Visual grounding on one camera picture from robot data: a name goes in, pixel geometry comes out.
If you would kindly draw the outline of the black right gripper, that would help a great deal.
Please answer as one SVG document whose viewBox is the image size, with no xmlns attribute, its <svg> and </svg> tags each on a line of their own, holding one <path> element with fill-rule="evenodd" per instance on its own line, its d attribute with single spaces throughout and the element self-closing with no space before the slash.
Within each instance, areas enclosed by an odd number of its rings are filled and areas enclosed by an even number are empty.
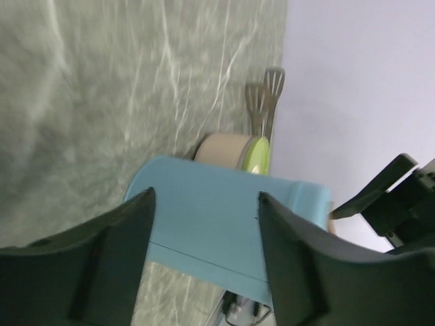
<svg viewBox="0 0 435 326">
<path fill-rule="evenodd" d="M 358 213 L 395 248 L 433 248 L 434 161 L 419 168 L 407 153 L 399 154 L 358 194 L 334 209 L 332 218 Z"/>
</svg>

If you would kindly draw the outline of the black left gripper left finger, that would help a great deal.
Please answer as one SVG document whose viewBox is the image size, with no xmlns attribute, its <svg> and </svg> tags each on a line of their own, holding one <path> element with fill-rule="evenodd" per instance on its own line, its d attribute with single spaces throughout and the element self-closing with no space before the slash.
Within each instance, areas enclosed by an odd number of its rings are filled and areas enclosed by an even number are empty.
<svg viewBox="0 0 435 326">
<path fill-rule="evenodd" d="M 1 250 L 2 325 L 130 325 L 156 208 L 148 188 L 25 247 Z"/>
</svg>

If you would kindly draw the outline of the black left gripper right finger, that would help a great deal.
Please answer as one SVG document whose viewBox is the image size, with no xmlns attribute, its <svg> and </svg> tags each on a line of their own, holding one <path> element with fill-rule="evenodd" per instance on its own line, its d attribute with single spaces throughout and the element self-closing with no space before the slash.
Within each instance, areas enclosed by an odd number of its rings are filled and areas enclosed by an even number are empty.
<svg viewBox="0 0 435 326">
<path fill-rule="evenodd" d="M 433 325 L 434 250 L 380 253 L 259 195 L 266 275 L 278 325 Z"/>
</svg>

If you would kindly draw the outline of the tall blue lunch container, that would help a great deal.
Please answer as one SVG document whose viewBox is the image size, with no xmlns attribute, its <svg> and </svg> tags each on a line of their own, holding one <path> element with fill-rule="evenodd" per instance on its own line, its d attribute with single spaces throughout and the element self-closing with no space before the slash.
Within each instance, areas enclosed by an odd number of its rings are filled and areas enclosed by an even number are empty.
<svg viewBox="0 0 435 326">
<path fill-rule="evenodd" d="M 155 191 L 147 260 L 271 306 L 258 196 L 288 207 L 292 182 L 159 156 L 140 168 L 124 197 Z"/>
</svg>

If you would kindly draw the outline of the green round lid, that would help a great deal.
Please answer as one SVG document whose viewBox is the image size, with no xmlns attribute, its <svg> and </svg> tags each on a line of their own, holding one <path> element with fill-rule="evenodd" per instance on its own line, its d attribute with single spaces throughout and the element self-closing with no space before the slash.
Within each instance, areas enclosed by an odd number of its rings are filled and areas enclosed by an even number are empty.
<svg viewBox="0 0 435 326">
<path fill-rule="evenodd" d="M 270 145 L 265 137 L 251 137 L 243 148 L 238 169 L 267 175 L 270 163 Z"/>
</svg>

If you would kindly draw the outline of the steel food tongs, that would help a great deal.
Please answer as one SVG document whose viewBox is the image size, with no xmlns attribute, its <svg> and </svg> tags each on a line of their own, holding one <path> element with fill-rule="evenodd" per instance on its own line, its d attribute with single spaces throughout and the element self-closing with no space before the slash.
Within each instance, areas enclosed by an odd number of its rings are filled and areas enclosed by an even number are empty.
<svg viewBox="0 0 435 326">
<path fill-rule="evenodd" d="M 275 110 L 285 82 L 285 70 L 268 67 L 263 82 L 245 84 L 245 103 L 251 120 L 251 133 L 271 141 Z"/>
</svg>

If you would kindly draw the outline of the beige steel bowl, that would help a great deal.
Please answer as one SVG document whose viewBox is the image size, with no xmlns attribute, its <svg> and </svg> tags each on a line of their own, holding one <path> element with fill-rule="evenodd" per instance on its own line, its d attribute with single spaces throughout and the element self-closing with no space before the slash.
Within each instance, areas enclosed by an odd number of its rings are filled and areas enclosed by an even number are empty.
<svg viewBox="0 0 435 326">
<path fill-rule="evenodd" d="M 193 160 L 224 168 L 241 169 L 255 136 L 245 134 L 210 133 L 199 143 Z"/>
</svg>

